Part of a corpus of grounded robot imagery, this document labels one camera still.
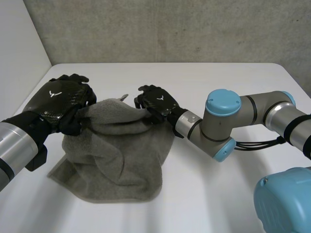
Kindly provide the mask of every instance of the concrete wall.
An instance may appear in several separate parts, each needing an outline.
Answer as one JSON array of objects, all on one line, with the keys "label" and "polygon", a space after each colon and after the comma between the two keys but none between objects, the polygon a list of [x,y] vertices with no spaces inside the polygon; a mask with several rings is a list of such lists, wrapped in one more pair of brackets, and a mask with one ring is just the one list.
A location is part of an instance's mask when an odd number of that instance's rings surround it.
[{"label": "concrete wall", "polygon": [[53,65],[278,63],[311,95],[310,0],[24,2]]},{"label": "concrete wall", "polygon": [[11,117],[51,67],[22,0],[0,0],[0,121]]}]

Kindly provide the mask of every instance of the light blue joint cap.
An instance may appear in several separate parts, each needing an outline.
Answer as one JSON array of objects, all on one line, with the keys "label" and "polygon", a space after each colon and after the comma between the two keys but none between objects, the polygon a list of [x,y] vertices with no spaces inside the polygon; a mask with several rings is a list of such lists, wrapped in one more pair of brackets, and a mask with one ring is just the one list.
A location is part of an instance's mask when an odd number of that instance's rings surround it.
[{"label": "light blue joint cap", "polygon": [[214,116],[227,117],[241,108],[241,98],[234,91],[218,89],[212,91],[206,100],[205,109]]},{"label": "light blue joint cap", "polygon": [[291,102],[293,103],[293,105],[296,106],[296,101],[294,100],[293,96],[290,93],[288,93],[287,91],[281,91],[281,92],[283,92],[285,95],[287,95],[288,98],[291,99]]},{"label": "light blue joint cap", "polygon": [[213,156],[213,159],[217,162],[222,162],[232,153],[236,144],[237,142],[232,138]]},{"label": "light blue joint cap", "polygon": [[294,167],[262,178],[254,206],[267,233],[310,233],[311,170]]}]

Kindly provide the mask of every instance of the black cable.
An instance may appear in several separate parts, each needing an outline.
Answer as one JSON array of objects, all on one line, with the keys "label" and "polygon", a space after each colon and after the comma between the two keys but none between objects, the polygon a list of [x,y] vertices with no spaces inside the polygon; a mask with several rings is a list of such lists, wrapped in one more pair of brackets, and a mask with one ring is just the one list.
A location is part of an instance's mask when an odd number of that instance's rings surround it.
[{"label": "black cable", "polygon": [[253,151],[269,148],[275,145],[283,144],[286,140],[279,136],[275,140],[263,141],[263,142],[237,142],[235,149],[241,151]]}]

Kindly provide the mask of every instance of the white wall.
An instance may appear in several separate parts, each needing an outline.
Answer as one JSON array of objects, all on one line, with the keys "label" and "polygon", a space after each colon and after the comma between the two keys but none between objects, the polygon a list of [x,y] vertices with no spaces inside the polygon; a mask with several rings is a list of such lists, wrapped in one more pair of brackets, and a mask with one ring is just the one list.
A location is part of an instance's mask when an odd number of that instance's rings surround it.
[{"label": "white wall", "polygon": [[51,63],[22,0],[0,0],[0,121],[14,114]]}]

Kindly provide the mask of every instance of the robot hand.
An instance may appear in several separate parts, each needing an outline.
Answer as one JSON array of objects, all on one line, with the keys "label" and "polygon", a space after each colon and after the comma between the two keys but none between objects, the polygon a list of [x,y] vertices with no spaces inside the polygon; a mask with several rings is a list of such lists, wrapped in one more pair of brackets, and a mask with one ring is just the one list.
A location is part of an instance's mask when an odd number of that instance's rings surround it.
[{"label": "robot hand", "polygon": [[78,135],[81,125],[75,119],[77,111],[96,103],[88,78],[77,74],[51,79],[32,97],[23,112],[39,114],[51,126],[51,133]]},{"label": "robot hand", "polygon": [[163,123],[173,108],[179,107],[177,101],[161,87],[154,85],[141,86],[142,94],[134,99],[136,108],[146,108],[150,113],[153,124]]}]

